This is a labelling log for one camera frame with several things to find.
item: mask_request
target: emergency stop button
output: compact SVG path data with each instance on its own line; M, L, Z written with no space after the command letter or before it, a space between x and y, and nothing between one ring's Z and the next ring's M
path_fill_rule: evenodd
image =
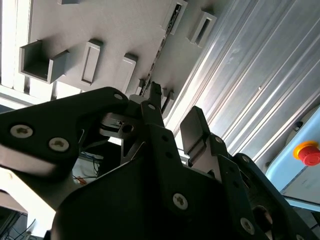
M299 144L294 149L293 156L309 167L320 164L320 150L318 149L318 143L315 141L306 141Z

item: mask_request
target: red button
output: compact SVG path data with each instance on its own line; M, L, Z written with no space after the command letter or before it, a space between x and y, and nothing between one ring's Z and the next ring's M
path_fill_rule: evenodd
M320 164L320 150L316 146L302 148L298 156L306 166L311 167Z

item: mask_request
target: metal ceiling panel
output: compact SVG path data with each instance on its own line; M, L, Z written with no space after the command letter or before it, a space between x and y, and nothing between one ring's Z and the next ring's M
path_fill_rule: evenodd
M272 160L319 103L319 20L318 0L230 1L166 120L177 140L197 105L231 154Z

